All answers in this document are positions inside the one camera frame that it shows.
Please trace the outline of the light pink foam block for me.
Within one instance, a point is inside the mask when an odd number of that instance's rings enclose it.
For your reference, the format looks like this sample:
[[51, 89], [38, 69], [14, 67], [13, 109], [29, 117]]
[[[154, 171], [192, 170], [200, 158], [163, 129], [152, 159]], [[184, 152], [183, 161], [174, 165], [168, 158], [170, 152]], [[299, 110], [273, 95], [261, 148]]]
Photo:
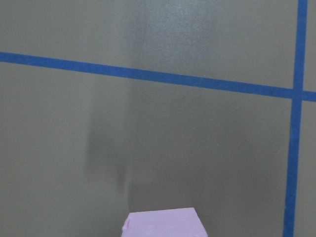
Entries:
[[121, 235], [123, 237], [208, 236], [193, 207], [129, 213]]

